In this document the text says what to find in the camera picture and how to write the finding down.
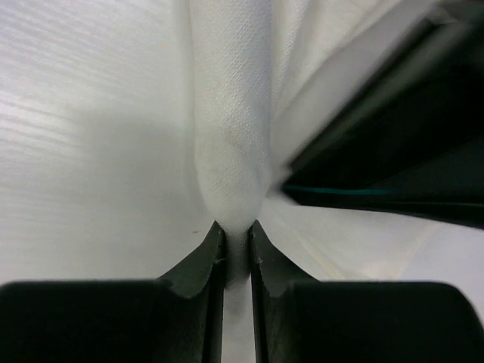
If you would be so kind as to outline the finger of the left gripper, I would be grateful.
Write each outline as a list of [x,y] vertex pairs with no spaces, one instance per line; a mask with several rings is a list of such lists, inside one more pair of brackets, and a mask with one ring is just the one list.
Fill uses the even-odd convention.
[[441,2],[290,162],[304,206],[483,226],[483,3]]

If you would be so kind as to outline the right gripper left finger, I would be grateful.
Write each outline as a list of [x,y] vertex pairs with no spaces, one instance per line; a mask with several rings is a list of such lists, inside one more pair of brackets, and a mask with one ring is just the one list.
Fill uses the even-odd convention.
[[218,362],[225,235],[148,280],[15,281],[1,287],[3,362]]

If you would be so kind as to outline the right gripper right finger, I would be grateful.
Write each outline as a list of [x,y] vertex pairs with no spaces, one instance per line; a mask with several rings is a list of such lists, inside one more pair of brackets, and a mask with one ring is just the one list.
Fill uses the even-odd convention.
[[258,362],[481,362],[483,328],[464,294],[426,281],[319,281],[259,223],[250,237]]

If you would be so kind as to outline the white cloth napkin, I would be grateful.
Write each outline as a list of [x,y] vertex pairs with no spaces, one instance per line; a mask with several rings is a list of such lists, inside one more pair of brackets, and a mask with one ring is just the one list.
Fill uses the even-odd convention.
[[224,362],[253,362],[247,232],[256,219],[322,280],[435,280],[483,309],[483,233],[268,196],[271,180],[343,104],[429,1],[189,1],[194,163],[228,236]]

